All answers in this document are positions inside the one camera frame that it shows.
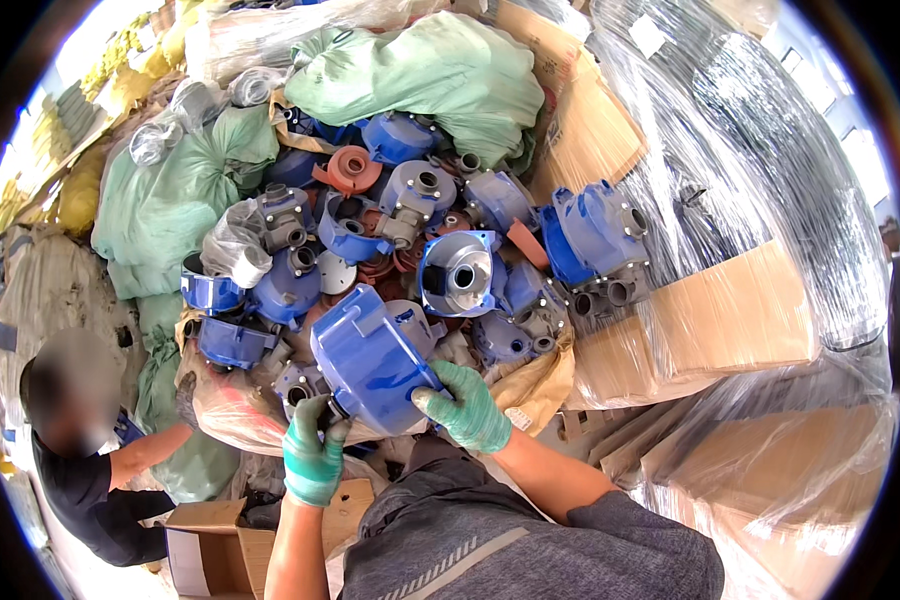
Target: work glove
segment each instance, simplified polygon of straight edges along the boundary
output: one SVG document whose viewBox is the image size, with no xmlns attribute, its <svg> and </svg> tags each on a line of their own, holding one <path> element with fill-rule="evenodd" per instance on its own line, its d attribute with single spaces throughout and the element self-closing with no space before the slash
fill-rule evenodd
<svg viewBox="0 0 900 600">
<path fill-rule="evenodd" d="M 497 408 L 480 373 L 445 360 L 429 364 L 456 400 L 430 388 L 414 388 L 409 394 L 413 405 L 446 427 L 450 437 L 467 450 L 486 454 L 503 450 L 513 427 L 510 419 Z"/>
<path fill-rule="evenodd" d="M 317 434 L 317 419 L 329 398 L 324 394 L 300 400 L 283 437 L 287 496 L 311 506 L 330 506 L 344 474 L 344 441 L 352 425 L 350 420 L 331 425 L 323 441 Z"/>
<path fill-rule="evenodd" d="M 176 396 L 173 397 L 176 415 L 193 431 L 201 428 L 197 422 L 197 412 L 194 410 L 194 390 L 196 388 L 197 374 L 191 370 L 180 379 L 180 385 L 176 386 Z"/>
</svg>

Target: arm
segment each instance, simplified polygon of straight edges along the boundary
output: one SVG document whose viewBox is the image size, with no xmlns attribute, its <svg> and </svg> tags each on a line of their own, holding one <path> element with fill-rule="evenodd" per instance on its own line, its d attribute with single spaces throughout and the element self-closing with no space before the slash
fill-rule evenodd
<svg viewBox="0 0 900 600">
<path fill-rule="evenodd" d="M 416 388 L 411 394 L 413 404 L 445 426 L 461 446 L 492 454 L 530 501 L 554 521 L 566 525 L 567 511 L 619 489 L 596 468 L 516 429 L 497 408 L 476 370 L 442 360 L 432 361 L 430 368 L 456 400 Z"/>
<path fill-rule="evenodd" d="M 324 565 L 324 507 L 330 506 L 344 474 L 344 442 L 351 423 L 334 423 L 321 441 L 317 419 L 327 398 L 319 395 L 297 404 L 283 437 L 287 495 L 266 568 L 264 600 L 330 597 Z"/>
<path fill-rule="evenodd" d="M 110 452 L 110 490 L 114 490 L 130 481 L 133 476 L 142 474 L 145 469 L 162 463 L 170 458 L 181 446 L 186 444 L 190 436 L 199 427 L 197 414 L 194 412 L 194 389 L 197 387 L 197 374 L 192 370 L 183 375 L 173 398 L 179 423 L 167 429 L 128 443 L 119 450 Z"/>
<path fill-rule="evenodd" d="M 159 433 L 144 436 L 110 452 L 110 490 L 119 488 L 134 475 L 170 458 L 193 433 L 194 430 L 185 423 L 174 423 Z"/>
<path fill-rule="evenodd" d="M 324 507 L 286 499 L 280 507 L 264 600 L 329 598 L 324 566 Z"/>
<path fill-rule="evenodd" d="M 589 506 L 607 492 L 620 489 L 596 468 L 564 456 L 516 428 L 493 458 L 537 508 L 562 525 L 569 524 L 567 511 Z"/>
</svg>

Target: gray shirt sleeve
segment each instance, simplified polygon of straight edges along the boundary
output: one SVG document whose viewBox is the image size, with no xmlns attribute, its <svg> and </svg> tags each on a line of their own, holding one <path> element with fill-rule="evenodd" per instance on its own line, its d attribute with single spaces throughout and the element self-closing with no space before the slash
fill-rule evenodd
<svg viewBox="0 0 900 600">
<path fill-rule="evenodd" d="M 682 593 L 673 597 L 720 598 L 724 564 L 713 540 L 683 523 L 651 512 L 623 491 L 609 491 L 589 506 L 567 512 L 571 527 L 594 529 L 670 555 L 672 577 Z"/>
</svg>

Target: person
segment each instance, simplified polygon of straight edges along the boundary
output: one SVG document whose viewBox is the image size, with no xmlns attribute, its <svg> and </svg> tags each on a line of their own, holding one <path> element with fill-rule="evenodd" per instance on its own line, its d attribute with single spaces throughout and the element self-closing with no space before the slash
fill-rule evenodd
<svg viewBox="0 0 900 600">
<path fill-rule="evenodd" d="M 126 446 L 100 454 L 100 432 L 113 427 L 98 398 L 77 398 L 77 386 L 52 362 L 30 361 L 21 378 L 22 400 L 33 425 L 33 459 L 49 509 L 97 557 L 116 567 L 158 561 L 167 556 L 163 527 L 139 522 L 175 508 L 165 491 L 120 489 L 133 476 L 166 460 L 194 430 L 196 375 L 191 371 L 176 390 L 180 422 Z"/>
<path fill-rule="evenodd" d="M 645 510 L 600 471 L 515 428 L 480 374 L 433 361 L 453 395 L 411 399 L 465 449 L 489 454 L 526 494 L 497 482 L 467 451 L 420 438 L 401 477 L 363 515 L 338 597 L 719 598 L 713 541 Z M 301 402 L 283 440 L 287 495 L 264 598 L 326 598 L 322 520 L 340 484 L 348 423 L 328 428 L 324 402 Z M 540 512 L 549 517 L 548 521 Z"/>
</svg>

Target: reflective stripe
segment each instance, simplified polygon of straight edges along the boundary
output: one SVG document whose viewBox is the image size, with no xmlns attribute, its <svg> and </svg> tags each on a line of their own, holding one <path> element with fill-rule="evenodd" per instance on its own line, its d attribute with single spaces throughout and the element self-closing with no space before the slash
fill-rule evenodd
<svg viewBox="0 0 900 600">
<path fill-rule="evenodd" d="M 446 572 L 441 574 L 439 577 L 436 577 L 432 580 L 432 582 L 427 583 L 417 591 L 408 596 L 405 596 L 405 600 L 423 600 L 430 594 L 433 594 L 443 586 L 450 584 L 455 579 L 463 575 L 467 572 L 468 569 L 480 563 L 483 559 L 491 556 L 497 550 L 505 548 L 520 538 L 527 536 L 530 534 L 529 531 L 524 529 L 523 527 L 517 527 L 516 529 L 511 529 L 504 534 L 497 535 L 484 545 L 480 546 L 470 554 L 467 554 L 460 560 L 456 562 L 453 566 L 448 568 Z"/>
</svg>

